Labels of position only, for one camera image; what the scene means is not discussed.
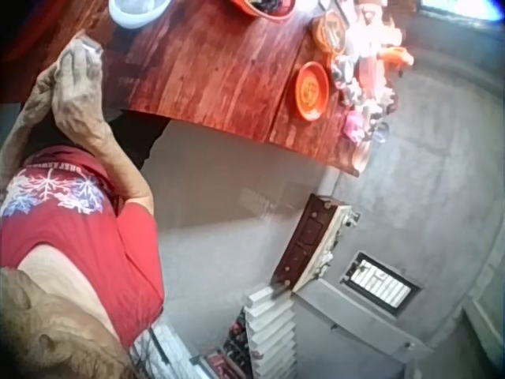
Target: wooden cabinet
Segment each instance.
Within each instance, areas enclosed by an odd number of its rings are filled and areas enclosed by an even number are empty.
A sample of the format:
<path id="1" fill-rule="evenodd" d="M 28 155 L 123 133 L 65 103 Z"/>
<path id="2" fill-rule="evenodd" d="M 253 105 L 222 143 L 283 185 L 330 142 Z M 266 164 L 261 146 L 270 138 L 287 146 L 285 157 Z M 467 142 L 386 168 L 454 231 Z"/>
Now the wooden cabinet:
<path id="1" fill-rule="evenodd" d="M 311 194 L 305 210 L 275 269 L 273 283 L 297 291 L 325 270 L 333 257 L 337 234 L 354 217 L 350 205 Z"/>

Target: black pants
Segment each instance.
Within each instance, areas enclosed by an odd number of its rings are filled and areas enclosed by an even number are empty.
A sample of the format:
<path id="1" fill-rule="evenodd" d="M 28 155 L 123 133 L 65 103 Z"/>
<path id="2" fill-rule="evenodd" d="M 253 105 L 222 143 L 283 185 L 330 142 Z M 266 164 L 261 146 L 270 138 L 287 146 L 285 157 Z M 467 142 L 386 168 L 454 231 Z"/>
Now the black pants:
<path id="1" fill-rule="evenodd" d="M 116 141 L 122 147 L 133 164 L 140 170 L 145 160 L 149 157 L 151 147 L 161 136 L 170 119 L 154 114 L 145 114 L 134 111 L 125 111 L 122 115 L 110 122 Z M 24 147 L 23 160 L 43 148 L 55 145 L 74 146 L 55 125 L 52 112 L 44 120 L 34 126 L 28 142 Z"/>

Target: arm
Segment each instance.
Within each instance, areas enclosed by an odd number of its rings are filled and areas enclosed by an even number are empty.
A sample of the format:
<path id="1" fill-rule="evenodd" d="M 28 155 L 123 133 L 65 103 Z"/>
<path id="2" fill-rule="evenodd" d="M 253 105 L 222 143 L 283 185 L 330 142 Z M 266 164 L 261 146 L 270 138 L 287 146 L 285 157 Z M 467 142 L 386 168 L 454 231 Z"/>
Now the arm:
<path id="1" fill-rule="evenodd" d="M 149 213 L 154 214 L 151 188 L 131 159 L 123 152 L 112 133 L 90 147 L 90 153 L 103 165 L 119 196 L 127 203 L 135 202 L 143 205 Z"/>
<path id="2" fill-rule="evenodd" d="M 56 126 L 86 148 L 104 166 L 126 202 L 154 213 L 152 192 L 142 174 L 114 139 L 102 112 L 102 61 L 80 40 L 71 43 L 59 62 L 54 88 Z"/>
<path id="3" fill-rule="evenodd" d="M 0 149 L 0 204 L 6 197 L 10 179 L 21 165 L 23 148 L 33 126 L 41 122 L 51 108 L 55 70 L 56 65 L 52 65 L 37 77 L 32 93 Z"/>

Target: elderly woman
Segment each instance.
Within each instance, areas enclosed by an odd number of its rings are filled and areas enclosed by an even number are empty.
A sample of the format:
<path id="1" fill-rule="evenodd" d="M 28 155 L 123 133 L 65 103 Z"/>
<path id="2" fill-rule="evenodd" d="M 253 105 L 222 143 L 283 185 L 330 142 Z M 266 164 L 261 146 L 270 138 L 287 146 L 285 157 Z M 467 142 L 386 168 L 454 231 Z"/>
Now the elderly woman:
<path id="1" fill-rule="evenodd" d="M 89 46 L 39 75 L 0 151 L 0 332 L 29 377 L 142 377 L 127 351 L 163 306 L 152 192 L 104 121 Z M 22 162 L 51 109 L 65 141 Z"/>

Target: skin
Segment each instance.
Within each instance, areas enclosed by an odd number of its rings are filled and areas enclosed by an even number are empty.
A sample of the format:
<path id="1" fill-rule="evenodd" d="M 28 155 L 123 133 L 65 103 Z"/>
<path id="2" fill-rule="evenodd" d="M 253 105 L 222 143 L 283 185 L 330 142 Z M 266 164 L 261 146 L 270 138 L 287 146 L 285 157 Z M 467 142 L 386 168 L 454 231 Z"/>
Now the skin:
<path id="1" fill-rule="evenodd" d="M 104 166 L 125 202 L 151 214 L 149 185 L 114 139 L 102 112 L 102 64 L 74 39 L 37 78 L 0 150 L 0 201 L 21 164 L 32 127 L 52 107 L 57 127 Z M 0 333 L 19 367 L 36 377 L 141 377 L 132 368 L 91 284 L 65 254 L 38 245 L 18 269 L 1 268 Z"/>

